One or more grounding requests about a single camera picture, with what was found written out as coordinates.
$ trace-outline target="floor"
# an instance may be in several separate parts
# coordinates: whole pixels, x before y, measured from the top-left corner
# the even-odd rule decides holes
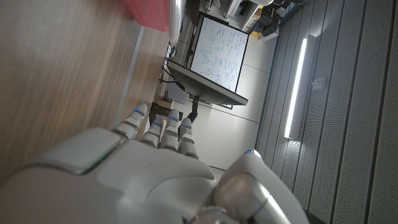
[[[145,28],[132,69],[140,28],[122,0],[0,3],[0,181],[57,142],[150,105],[168,35]]]

